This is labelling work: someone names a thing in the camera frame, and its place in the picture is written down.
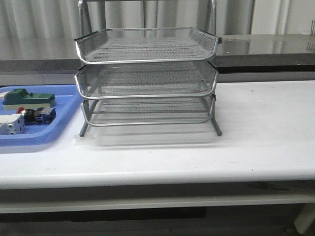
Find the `silver mesh tray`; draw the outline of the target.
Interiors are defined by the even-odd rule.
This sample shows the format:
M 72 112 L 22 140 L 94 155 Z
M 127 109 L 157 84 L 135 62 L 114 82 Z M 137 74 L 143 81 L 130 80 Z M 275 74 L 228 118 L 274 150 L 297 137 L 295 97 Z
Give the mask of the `silver mesh tray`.
M 212 96 L 84 100 L 85 121 L 95 127 L 204 123 L 213 116 Z
M 75 40 L 84 64 L 209 60 L 220 38 L 192 28 L 104 29 Z
M 75 75 L 88 100 L 204 97 L 214 93 L 218 71 L 207 61 L 85 65 Z

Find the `red emergency stop push button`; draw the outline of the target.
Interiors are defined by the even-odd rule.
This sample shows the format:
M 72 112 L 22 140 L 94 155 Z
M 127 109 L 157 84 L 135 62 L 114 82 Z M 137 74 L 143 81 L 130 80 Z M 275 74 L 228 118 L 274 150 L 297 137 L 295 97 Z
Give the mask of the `red emergency stop push button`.
M 56 109 L 53 107 L 47 108 L 37 108 L 34 109 L 25 109 L 24 107 L 20 107 L 17 110 L 18 114 L 22 114 L 26 123 L 39 123 L 48 125 L 50 124 L 56 117 Z

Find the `blue plastic tray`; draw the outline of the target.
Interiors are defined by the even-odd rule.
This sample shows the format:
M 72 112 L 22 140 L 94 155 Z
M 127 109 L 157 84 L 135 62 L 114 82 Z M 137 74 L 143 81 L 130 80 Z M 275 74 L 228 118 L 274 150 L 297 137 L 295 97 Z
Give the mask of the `blue plastic tray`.
M 56 118 L 49 125 L 27 125 L 22 134 L 1 135 L 1 147 L 35 146 L 54 141 L 68 125 L 82 102 L 76 85 L 7 86 L 2 87 L 0 91 L 7 92 L 14 89 L 26 89 L 32 93 L 54 94 Z

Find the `green and beige electrical module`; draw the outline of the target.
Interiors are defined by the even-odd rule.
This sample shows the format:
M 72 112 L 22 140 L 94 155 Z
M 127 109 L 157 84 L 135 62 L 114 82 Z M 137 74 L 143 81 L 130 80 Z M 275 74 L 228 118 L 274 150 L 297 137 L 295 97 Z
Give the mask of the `green and beige electrical module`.
M 25 88 L 17 88 L 4 96 L 3 109 L 17 110 L 20 107 L 25 109 L 37 109 L 53 107 L 55 95 L 53 93 L 33 93 Z

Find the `white circuit breaker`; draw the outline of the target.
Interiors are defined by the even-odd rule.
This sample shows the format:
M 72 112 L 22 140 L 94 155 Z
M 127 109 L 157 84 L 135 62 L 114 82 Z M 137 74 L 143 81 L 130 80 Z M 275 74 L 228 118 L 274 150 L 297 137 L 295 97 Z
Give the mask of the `white circuit breaker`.
M 25 125 L 25 119 L 22 114 L 0 116 L 1 135 L 22 134 L 25 130 Z

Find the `grey stone counter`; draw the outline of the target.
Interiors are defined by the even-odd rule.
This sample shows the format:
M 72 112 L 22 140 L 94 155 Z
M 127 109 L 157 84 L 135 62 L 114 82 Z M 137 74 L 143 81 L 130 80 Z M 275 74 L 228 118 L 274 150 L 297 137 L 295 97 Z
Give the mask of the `grey stone counter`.
M 314 71 L 315 38 L 303 34 L 224 35 L 213 65 L 223 73 Z M 1 72 L 76 71 L 72 38 L 0 41 Z

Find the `silver metal rack frame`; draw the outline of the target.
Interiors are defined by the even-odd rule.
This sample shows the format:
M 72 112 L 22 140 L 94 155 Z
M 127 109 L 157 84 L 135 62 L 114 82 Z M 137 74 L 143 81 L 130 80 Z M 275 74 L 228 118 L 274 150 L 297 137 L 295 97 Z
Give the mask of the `silver metal rack frame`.
M 92 25 L 89 15 L 89 8 L 87 2 L 92 2 L 92 0 L 79 0 L 78 1 L 78 12 L 79 12 L 79 30 L 82 36 L 85 35 L 85 26 L 88 33 L 92 33 Z M 144 27 L 147 26 L 147 1 L 141 0 L 143 6 L 143 21 Z M 217 34 L 217 1 L 208 0 L 206 8 L 206 20 L 205 20 L 205 30 L 208 30 L 211 27 L 211 33 Z M 215 107 L 212 110 L 212 116 L 210 118 L 211 124 L 214 127 L 214 130 L 218 136 L 222 135 L 222 131 L 215 119 Z

